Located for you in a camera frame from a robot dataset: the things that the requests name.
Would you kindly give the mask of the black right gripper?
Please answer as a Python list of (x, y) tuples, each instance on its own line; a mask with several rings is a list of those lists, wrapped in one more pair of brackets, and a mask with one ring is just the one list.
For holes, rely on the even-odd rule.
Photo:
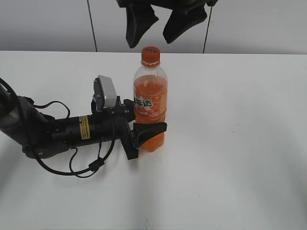
[(159, 19), (151, 5), (173, 10), (163, 30), (165, 41), (170, 44), (188, 29), (207, 18), (204, 5), (214, 6), (218, 0), (117, 0), (126, 8), (126, 40), (134, 48), (150, 27)]

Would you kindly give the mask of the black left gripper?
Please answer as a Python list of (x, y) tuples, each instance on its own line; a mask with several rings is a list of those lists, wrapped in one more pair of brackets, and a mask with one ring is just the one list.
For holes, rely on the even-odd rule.
[(90, 136), (94, 143), (119, 139), (129, 160), (139, 156), (139, 148), (151, 138), (166, 132), (167, 123), (133, 124), (133, 137), (131, 139), (129, 122), (135, 120), (133, 101), (117, 98), (114, 108), (104, 108), (99, 112), (96, 102), (91, 102), (92, 115), (90, 115)]

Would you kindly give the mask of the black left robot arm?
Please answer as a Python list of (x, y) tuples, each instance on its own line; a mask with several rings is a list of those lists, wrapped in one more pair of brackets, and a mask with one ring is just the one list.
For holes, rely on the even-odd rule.
[(13, 96), (0, 88), (0, 130), (22, 146), (28, 158), (34, 158), (32, 144), (42, 159), (51, 158), (70, 148), (119, 139), (129, 160), (139, 155), (138, 148), (167, 129), (165, 122), (154, 124), (129, 123), (135, 120), (134, 102), (120, 97), (112, 79), (99, 75), (94, 80), (90, 115), (55, 119), (38, 111), (39, 106), (28, 97), (18, 97), (24, 113), (30, 140), (22, 128)]

